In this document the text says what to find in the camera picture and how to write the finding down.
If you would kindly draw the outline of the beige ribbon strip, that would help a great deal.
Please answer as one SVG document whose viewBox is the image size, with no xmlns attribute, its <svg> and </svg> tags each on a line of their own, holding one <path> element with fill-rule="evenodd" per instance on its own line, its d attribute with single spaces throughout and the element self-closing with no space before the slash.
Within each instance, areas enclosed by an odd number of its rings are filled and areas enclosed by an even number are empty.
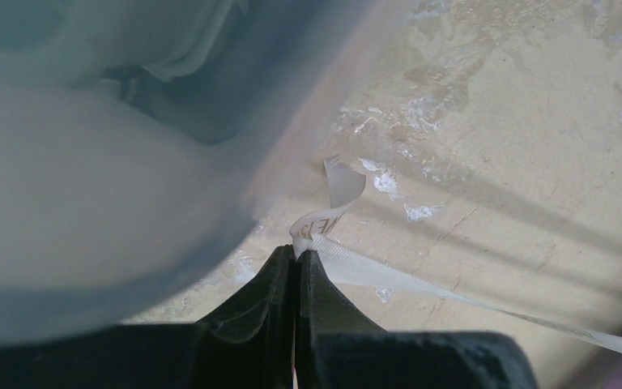
<svg viewBox="0 0 622 389">
<path fill-rule="evenodd" d="M 440 299 L 460 301 L 485 310 L 507 314 L 622 354 L 622 336 L 572 327 L 545 318 L 503 310 L 396 270 L 328 238 L 326 235 L 364 193 L 366 176 L 343 163 L 338 156 L 326 158 L 323 166 L 329 186 L 330 207 L 302 216 L 289 229 L 289 234 L 292 238 L 295 256 L 299 258 L 307 250 L 316 251 L 326 274 L 332 281 L 377 289 L 429 294 Z"/>
</svg>

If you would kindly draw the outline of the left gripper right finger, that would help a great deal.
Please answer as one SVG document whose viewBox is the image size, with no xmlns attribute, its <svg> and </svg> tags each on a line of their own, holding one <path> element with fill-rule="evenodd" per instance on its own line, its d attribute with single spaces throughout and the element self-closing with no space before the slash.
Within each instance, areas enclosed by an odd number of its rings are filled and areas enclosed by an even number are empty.
<svg viewBox="0 0 622 389">
<path fill-rule="evenodd" d="M 387 331 L 330 280 L 317 252 L 297 261 L 295 370 L 301 388 L 536 388 L 530 363 L 492 331 Z"/>
</svg>

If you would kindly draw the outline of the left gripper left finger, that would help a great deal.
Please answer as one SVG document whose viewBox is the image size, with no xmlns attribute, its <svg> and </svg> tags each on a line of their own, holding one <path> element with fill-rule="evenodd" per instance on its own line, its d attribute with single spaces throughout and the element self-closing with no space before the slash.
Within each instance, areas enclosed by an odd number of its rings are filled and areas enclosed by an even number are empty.
<svg viewBox="0 0 622 389">
<path fill-rule="evenodd" d="M 194 323 L 118 325 L 0 346 L 0 388 L 290 388 L 293 249 Z"/>
</svg>

